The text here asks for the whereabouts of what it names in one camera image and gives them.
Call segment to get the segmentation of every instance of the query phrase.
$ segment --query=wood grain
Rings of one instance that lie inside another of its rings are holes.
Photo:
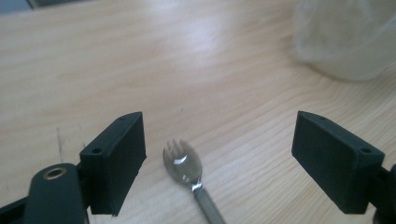
[[[77,164],[110,122],[143,111],[148,158],[118,217],[205,223],[163,167],[185,139],[228,223],[371,223],[346,216],[291,156],[298,110],[332,119],[396,162],[396,67],[343,82],[296,62],[295,0],[91,1],[0,17],[0,206],[39,170]]]

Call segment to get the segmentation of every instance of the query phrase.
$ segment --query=screw hole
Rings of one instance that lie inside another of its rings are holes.
[[[102,149],[99,148],[99,147],[94,148],[94,149],[92,150],[92,153],[94,153],[94,154],[99,154],[99,153],[101,153],[101,152],[102,152]]]
[[[46,180],[56,179],[66,173],[66,169],[63,167],[53,168],[48,170],[46,173],[43,174],[43,178]]]

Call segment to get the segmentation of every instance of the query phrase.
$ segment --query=clear plastic container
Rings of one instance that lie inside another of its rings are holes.
[[[334,77],[368,80],[396,62],[396,1],[302,0],[294,55]]]

